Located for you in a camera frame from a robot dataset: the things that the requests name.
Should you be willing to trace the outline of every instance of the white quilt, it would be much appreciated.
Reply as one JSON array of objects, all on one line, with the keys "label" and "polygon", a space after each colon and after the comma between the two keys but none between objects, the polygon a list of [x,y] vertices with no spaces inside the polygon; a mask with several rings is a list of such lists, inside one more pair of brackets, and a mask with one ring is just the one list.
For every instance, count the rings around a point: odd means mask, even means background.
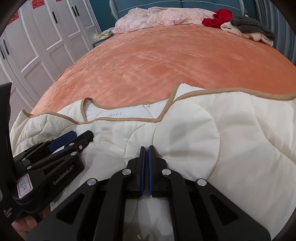
[{"label": "white quilt", "polygon": [[[91,99],[59,113],[22,111],[11,130],[13,155],[71,130],[94,140],[85,169],[52,209],[89,178],[103,180],[154,145],[184,178],[207,179],[263,225],[273,239],[296,207],[296,94],[242,88],[203,90],[186,84],[156,103],[106,109]],[[147,195],[127,202],[124,240],[173,240],[168,201]]]}]

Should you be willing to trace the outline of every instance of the black door handle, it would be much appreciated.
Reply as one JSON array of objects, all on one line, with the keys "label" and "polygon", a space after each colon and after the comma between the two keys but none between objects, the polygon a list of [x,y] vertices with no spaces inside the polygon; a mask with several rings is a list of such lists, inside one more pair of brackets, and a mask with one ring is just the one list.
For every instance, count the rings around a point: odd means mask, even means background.
[{"label": "black door handle", "polygon": [[1,51],[1,54],[2,54],[3,59],[5,59],[4,54],[3,54],[3,52],[2,52],[1,45],[0,45],[0,51]]},{"label": "black door handle", "polygon": [[72,10],[73,10],[73,12],[74,12],[74,15],[75,15],[75,17],[77,17],[77,15],[76,15],[76,12],[75,12],[75,10],[74,10],[74,7],[72,6]]},{"label": "black door handle", "polygon": [[9,55],[9,52],[8,52],[8,49],[7,49],[7,46],[6,46],[5,40],[3,40],[3,43],[4,43],[4,47],[5,47],[5,49],[6,49],[6,52],[7,52],[7,54]]},{"label": "black door handle", "polygon": [[57,18],[55,17],[54,11],[52,11],[52,15],[53,15],[53,17],[54,17],[54,20],[55,20],[56,23],[57,23]]},{"label": "black door handle", "polygon": [[77,10],[77,8],[76,8],[76,6],[75,6],[75,9],[76,9],[77,15],[80,16],[80,15],[79,15],[79,12],[78,12],[78,10]]}]

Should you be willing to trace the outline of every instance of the red cloth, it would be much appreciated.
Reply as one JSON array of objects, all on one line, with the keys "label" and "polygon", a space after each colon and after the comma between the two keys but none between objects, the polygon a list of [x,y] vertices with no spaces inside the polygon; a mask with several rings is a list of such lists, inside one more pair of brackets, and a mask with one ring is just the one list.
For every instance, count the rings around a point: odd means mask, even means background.
[{"label": "red cloth", "polygon": [[227,23],[233,17],[232,12],[228,9],[221,8],[218,11],[213,11],[213,19],[204,18],[202,24],[206,27],[219,28],[223,23]]}]

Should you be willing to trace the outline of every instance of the finger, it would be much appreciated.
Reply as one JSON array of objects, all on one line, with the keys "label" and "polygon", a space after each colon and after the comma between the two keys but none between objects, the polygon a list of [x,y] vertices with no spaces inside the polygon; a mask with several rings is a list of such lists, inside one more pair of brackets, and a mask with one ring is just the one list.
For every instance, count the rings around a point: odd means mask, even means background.
[{"label": "finger", "polygon": [[18,231],[18,230],[16,230],[16,231],[23,238],[23,240],[27,240],[28,232],[26,232],[26,231]]},{"label": "finger", "polygon": [[25,216],[17,219],[12,223],[12,226],[18,231],[29,231],[37,225],[36,220],[32,216]]},{"label": "finger", "polygon": [[48,214],[50,214],[50,206],[49,205],[42,211],[43,218],[45,218]]}]

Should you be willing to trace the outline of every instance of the orange velvet blanket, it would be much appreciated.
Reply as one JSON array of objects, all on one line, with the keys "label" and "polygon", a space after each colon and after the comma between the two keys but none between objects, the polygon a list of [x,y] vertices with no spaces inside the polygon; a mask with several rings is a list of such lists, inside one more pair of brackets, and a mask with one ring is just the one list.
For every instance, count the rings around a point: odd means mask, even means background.
[{"label": "orange velvet blanket", "polygon": [[276,49],[200,25],[116,34],[70,66],[46,91],[33,114],[93,98],[123,106],[165,98],[175,83],[205,89],[244,87],[296,91],[296,67]]}]

